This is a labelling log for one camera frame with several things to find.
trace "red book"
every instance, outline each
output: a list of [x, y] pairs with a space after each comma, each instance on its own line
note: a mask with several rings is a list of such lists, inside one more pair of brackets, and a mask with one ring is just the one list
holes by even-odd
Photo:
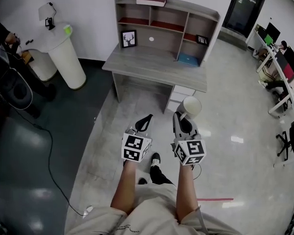
[[136, 0], [136, 4], [164, 7], [167, 0]]

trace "desk drawer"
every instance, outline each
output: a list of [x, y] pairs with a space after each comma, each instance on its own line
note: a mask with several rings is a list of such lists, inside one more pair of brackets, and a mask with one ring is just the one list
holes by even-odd
[[175, 85], [173, 91], [177, 92], [177, 93], [189, 95], [189, 96], [192, 96], [195, 93], [194, 89], [186, 88], [186, 87], [179, 86], [179, 85]]
[[180, 105], [180, 103], [169, 101], [167, 109], [173, 112], [176, 112], [177, 107]]
[[170, 100], [174, 100], [177, 102], [182, 102], [184, 98], [186, 98], [188, 95], [177, 93], [177, 92], [172, 92]]

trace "picture frame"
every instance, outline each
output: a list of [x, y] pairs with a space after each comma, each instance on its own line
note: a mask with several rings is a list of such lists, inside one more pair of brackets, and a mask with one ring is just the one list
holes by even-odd
[[209, 46], [209, 40], [204, 36], [196, 35], [196, 42], [200, 45]]
[[122, 48], [134, 47], [137, 45], [136, 30], [121, 31]]

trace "black shoe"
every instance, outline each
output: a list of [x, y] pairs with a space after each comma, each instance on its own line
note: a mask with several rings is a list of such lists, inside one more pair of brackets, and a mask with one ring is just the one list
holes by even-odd
[[158, 152], [155, 152], [152, 156], [151, 156], [151, 166], [159, 166], [161, 163], [161, 159], [160, 159], [160, 155]]
[[55, 95], [56, 95], [56, 89], [55, 86], [53, 84], [49, 84], [47, 87], [48, 90], [48, 96], [46, 97], [46, 99], [51, 102], [54, 100]]
[[147, 184], [147, 180], [145, 178], [140, 178], [139, 181], [138, 181], [138, 184], [139, 185], [145, 185], [145, 184]]

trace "green sticky note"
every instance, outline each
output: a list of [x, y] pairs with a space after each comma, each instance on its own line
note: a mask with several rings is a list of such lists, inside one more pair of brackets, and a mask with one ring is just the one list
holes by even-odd
[[72, 32], [72, 28], [71, 28], [71, 26], [70, 26], [69, 24], [66, 25], [66, 26], [64, 26], [63, 29], [64, 29], [64, 32], [65, 32], [66, 34], [68, 34], [68, 35], [70, 35], [71, 32]]

